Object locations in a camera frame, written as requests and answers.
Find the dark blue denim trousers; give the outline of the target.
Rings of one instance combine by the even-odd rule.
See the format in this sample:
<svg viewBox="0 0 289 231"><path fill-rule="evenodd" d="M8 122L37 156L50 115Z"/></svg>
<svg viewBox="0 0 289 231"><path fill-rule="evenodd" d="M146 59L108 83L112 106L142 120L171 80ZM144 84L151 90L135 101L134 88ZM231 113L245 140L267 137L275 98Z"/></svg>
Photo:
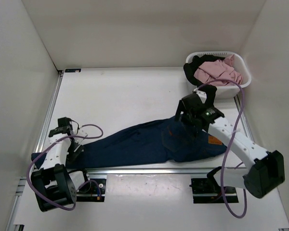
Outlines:
<svg viewBox="0 0 289 231"><path fill-rule="evenodd" d="M201 129L174 117L138 124L84 145L66 168L106 168L192 162L225 153L227 147Z"/></svg>

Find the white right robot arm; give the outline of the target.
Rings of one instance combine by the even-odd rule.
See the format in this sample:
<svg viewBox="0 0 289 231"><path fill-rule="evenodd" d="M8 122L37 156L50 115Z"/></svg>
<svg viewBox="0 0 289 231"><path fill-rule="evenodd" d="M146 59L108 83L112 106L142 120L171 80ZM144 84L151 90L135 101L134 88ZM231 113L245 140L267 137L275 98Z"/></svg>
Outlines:
<svg viewBox="0 0 289 231"><path fill-rule="evenodd" d="M203 103L197 93L189 94L179 101L175 120L214 136L245 165L245 168L220 166L209 172L207 188L211 192L234 187L245 189L256 198L263 198L285 181L283 155L254 143L238 131L220 110Z"/></svg>

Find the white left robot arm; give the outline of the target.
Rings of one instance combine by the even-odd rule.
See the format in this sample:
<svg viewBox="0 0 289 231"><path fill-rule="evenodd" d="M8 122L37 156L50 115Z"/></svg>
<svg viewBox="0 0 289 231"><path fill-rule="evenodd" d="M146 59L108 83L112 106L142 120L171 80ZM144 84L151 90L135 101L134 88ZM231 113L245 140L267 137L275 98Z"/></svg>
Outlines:
<svg viewBox="0 0 289 231"><path fill-rule="evenodd" d="M85 193L91 188L91 180L84 169L68 171L66 164L74 161L84 147L79 139L74 138L73 120L62 117L58 126L48 135L54 146L41 156L42 163L35 163L38 168L30 176L38 206L42 212L56 207L71 210L77 201L77 192Z"/></svg>

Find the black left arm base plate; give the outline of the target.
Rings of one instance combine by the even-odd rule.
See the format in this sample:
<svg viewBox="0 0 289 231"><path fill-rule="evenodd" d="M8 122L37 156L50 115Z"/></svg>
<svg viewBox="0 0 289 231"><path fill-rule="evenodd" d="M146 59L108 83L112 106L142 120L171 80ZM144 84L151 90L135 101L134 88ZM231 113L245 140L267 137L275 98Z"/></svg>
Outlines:
<svg viewBox="0 0 289 231"><path fill-rule="evenodd" d="M106 192L106 178L91 178L86 174L84 177L71 176L74 186L71 198L74 202L104 202Z"/></svg>

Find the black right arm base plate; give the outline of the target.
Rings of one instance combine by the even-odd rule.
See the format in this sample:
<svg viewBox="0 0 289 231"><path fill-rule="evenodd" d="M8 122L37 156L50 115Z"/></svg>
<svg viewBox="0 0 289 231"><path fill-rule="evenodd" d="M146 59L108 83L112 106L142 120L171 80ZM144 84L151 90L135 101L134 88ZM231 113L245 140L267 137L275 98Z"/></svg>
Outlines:
<svg viewBox="0 0 289 231"><path fill-rule="evenodd" d="M194 204L221 204L224 203L221 188L215 189L207 178L192 178L193 203ZM228 203L238 203L237 192L234 187L224 187Z"/></svg>

